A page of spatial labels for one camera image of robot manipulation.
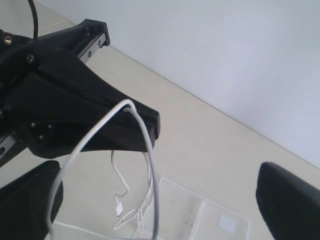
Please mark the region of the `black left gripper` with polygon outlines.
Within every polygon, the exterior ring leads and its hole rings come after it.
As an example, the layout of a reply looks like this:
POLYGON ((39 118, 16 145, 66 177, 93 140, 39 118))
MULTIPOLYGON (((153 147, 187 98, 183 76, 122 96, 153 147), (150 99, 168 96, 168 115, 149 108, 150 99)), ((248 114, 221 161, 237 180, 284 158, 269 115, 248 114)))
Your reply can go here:
MULTIPOLYGON (((105 22, 80 24, 37 39, 0 33, 0 163, 25 149, 54 159, 68 155, 113 107, 132 100, 154 147, 160 114, 101 79, 86 62, 110 44, 105 22)), ((121 107, 81 152, 146 152, 138 123, 121 107)))

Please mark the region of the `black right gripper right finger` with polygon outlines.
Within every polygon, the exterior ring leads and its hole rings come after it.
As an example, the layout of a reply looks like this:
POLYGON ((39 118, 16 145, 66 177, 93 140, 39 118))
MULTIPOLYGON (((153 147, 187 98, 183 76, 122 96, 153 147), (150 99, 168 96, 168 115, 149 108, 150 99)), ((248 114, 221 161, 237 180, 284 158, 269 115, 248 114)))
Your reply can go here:
POLYGON ((260 165, 255 198, 275 240, 320 238, 320 190, 273 163, 260 165))

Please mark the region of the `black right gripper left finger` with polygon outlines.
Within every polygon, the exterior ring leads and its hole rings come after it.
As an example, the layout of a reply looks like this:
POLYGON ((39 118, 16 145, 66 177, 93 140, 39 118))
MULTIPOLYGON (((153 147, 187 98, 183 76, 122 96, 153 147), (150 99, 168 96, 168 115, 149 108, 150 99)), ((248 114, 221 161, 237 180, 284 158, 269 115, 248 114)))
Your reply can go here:
POLYGON ((49 233, 46 212, 58 161, 41 163, 0 189, 0 238, 43 240, 49 233))

